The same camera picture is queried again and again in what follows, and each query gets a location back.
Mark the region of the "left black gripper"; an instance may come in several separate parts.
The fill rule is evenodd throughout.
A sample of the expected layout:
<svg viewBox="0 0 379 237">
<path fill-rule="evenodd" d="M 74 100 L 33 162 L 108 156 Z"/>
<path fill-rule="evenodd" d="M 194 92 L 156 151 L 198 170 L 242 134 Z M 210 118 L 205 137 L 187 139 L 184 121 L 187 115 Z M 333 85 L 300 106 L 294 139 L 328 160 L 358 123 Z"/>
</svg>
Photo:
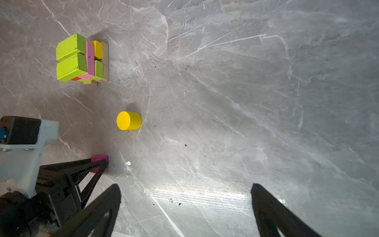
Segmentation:
<svg viewBox="0 0 379 237">
<path fill-rule="evenodd" d="M 1 196 L 1 236 L 35 237 L 42 227 L 53 232 L 62 228 L 86 207 L 108 163 L 85 159 L 40 166 L 34 197 L 17 191 Z M 79 183 L 92 171 L 81 191 Z"/>
</svg>

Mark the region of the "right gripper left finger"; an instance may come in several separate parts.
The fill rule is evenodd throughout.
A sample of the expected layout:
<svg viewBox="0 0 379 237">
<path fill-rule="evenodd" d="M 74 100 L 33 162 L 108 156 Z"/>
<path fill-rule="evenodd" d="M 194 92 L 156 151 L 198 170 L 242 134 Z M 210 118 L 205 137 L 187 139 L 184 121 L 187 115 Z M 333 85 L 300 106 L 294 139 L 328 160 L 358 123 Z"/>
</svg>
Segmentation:
<svg viewBox="0 0 379 237">
<path fill-rule="evenodd" d="M 112 184 L 53 236 L 110 237 L 114 230 L 120 203 L 120 188 L 117 184 Z"/>
</svg>

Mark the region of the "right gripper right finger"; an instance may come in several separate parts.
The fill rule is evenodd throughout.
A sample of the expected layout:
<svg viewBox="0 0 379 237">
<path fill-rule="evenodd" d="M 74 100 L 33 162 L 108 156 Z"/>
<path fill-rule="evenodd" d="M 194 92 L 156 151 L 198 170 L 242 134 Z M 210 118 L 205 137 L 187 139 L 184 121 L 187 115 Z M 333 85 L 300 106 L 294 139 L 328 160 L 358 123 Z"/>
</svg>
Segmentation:
<svg viewBox="0 0 379 237">
<path fill-rule="evenodd" d="M 320 236 L 262 185 L 251 189 L 252 208 L 261 237 L 318 237 Z"/>
</svg>

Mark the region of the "magenta small cube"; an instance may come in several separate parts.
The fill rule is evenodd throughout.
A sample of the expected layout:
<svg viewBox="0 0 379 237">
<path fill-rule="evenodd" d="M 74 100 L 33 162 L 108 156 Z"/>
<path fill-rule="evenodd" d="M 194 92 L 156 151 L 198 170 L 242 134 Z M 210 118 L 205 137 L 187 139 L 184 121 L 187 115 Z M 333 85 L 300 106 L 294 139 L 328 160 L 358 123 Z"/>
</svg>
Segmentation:
<svg viewBox="0 0 379 237">
<path fill-rule="evenodd" d="M 107 155 L 102 155 L 102 154 L 92 155 L 90 159 L 91 159 L 91 163 L 95 163 L 102 160 L 105 160 L 107 162 L 109 161 L 109 157 Z M 96 173 L 98 170 L 99 168 L 95 168 L 91 170 L 91 173 Z"/>
</svg>

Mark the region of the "yellow cylinder block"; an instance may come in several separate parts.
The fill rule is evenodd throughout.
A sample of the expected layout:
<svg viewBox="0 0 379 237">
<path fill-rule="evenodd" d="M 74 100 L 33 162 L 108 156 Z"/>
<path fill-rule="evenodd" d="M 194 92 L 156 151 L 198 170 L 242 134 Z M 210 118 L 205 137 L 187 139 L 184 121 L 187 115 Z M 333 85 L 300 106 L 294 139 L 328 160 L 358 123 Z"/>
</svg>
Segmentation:
<svg viewBox="0 0 379 237">
<path fill-rule="evenodd" d="M 122 111 L 116 119 L 120 130 L 137 130 L 142 125 L 142 117 L 139 113 Z"/>
</svg>

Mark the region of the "natural wood block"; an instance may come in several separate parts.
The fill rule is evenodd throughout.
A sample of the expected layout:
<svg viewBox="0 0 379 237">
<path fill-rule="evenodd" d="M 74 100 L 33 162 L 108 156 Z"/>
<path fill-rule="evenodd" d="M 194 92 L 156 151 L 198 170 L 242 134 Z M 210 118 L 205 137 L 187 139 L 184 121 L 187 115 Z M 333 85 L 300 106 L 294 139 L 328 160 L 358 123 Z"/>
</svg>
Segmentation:
<svg viewBox="0 0 379 237">
<path fill-rule="evenodd" d="M 96 82 L 96 81 L 85 81 L 85 82 L 83 82 L 83 85 L 85 85 L 85 86 L 97 86 L 98 82 Z"/>
<path fill-rule="evenodd" d="M 103 45 L 103 58 L 100 60 L 104 65 L 103 78 L 96 80 L 98 83 L 106 83 L 109 81 L 109 45 L 102 41 Z"/>
</svg>

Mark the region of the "lime green block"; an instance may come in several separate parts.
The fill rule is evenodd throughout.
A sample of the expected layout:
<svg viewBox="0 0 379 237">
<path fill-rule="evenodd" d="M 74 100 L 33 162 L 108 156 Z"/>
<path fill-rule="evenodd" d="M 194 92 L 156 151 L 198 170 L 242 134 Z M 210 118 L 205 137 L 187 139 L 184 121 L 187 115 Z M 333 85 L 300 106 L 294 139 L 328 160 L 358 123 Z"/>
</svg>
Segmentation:
<svg viewBox="0 0 379 237">
<path fill-rule="evenodd" d="M 57 80 L 68 82 L 87 72 L 86 57 L 77 53 L 59 62 L 56 66 Z"/>
<path fill-rule="evenodd" d="M 79 82 L 90 82 L 90 81 L 96 81 L 96 80 L 102 80 L 103 79 L 104 64 L 101 61 L 95 60 L 94 66 L 95 66 L 94 76 L 91 76 L 88 79 L 80 79 Z"/>
<path fill-rule="evenodd" d="M 56 60 L 61 62 L 74 54 L 85 54 L 85 42 L 85 37 L 78 33 L 61 41 L 56 45 Z"/>
</svg>

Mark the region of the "lime green block front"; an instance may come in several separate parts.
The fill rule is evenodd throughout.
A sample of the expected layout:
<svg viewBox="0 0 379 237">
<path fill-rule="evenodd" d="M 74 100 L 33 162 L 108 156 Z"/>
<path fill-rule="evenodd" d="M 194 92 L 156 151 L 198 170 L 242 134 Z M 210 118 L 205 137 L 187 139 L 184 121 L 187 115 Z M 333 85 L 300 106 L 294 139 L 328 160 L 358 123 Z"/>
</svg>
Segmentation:
<svg viewBox="0 0 379 237">
<path fill-rule="evenodd" d="M 57 80 L 68 82 L 87 72 L 86 57 L 77 53 L 59 62 L 56 66 Z"/>
</svg>

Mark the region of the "pink rectangular block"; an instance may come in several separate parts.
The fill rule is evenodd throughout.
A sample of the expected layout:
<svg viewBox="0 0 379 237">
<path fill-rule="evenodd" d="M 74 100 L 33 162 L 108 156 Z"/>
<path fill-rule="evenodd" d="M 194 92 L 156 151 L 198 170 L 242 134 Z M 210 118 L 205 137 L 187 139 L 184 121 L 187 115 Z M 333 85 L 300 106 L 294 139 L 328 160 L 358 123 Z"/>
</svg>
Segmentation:
<svg viewBox="0 0 379 237">
<path fill-rule="evenodd" d="M 81 80 L 87 80 L 95 76 L 95 57 L 94 57 L 94 45 L 88 41 L 86 43 L 86 67 L 87 72 L 79 76 Z"/>
</svg>

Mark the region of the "yellow rectangular block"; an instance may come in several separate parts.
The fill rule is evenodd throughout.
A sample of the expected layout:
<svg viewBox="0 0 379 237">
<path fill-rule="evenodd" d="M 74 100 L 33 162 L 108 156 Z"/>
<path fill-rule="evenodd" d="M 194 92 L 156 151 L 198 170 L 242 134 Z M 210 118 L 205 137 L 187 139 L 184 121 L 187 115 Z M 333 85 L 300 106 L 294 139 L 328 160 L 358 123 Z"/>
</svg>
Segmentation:
<svg viewBox="0 0 379 237">
<path fill-rule="evenodd" d="M 97 40 L 91 42 L 94 46 L 94 57 L 96 60 L 102 60 L 103 58 L 103 44 Z"/>
</svg>

